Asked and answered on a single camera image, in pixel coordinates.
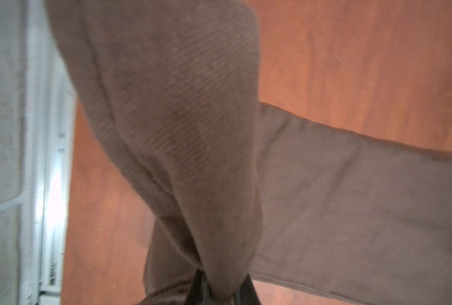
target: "reddish-brown wood surface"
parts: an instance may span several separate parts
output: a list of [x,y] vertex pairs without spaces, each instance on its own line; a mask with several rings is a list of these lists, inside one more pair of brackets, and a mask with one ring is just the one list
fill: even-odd
[[[452,151],[452,1],[249,0],[261,101],[333,127]],[[133,304],[153,216],[77,109],[63,305]],[[257,283],[263,305],[340,305]]]

